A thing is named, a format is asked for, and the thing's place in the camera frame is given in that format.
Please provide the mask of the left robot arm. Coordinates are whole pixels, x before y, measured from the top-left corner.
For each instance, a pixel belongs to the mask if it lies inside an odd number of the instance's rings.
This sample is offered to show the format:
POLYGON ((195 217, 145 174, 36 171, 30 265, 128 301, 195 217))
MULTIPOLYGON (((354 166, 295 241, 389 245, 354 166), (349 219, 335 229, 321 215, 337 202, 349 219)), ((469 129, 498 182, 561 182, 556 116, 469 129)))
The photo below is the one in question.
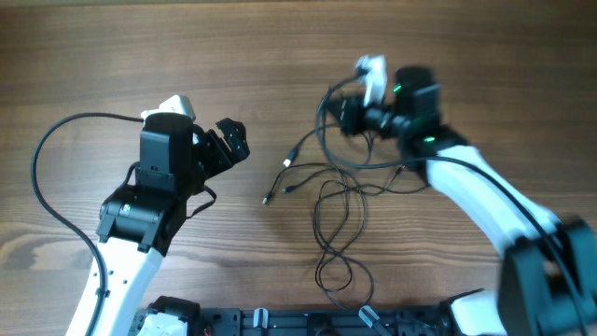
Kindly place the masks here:
POLYGON ((106 268, 104 304, 95 326, 100 292, 98 266, 67 330, 70 335, 125 335, 172 239, 191 217, 187 200, 205 191, 205 181, 250 153, 246 129, 222 119, 205 131, 189 116, 158 112, 146 117, 135 181, 118 187, 102 204, 97 247, 106 268))

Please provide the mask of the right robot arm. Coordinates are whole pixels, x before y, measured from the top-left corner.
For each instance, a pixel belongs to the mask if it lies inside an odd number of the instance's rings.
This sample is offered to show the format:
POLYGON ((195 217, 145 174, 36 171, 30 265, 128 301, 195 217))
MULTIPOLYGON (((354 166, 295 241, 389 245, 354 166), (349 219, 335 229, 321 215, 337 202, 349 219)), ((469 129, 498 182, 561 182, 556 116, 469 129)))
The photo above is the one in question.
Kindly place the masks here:
POLYGON ((317 120, 332 116, 341 131, 372 131, 397 141, 400 162, 456 203, 480 228, 502 260, 496 291, 478 290, 450 303, 463 335, 587 334, 596 322, 596 243, 582 219, 559 219, 500 176, 450 126, 439 109, 430 69, 396 72, 394 100, 386 103, 384 72, 358 67, 365 90, 341 96, 330 88, 317 120))

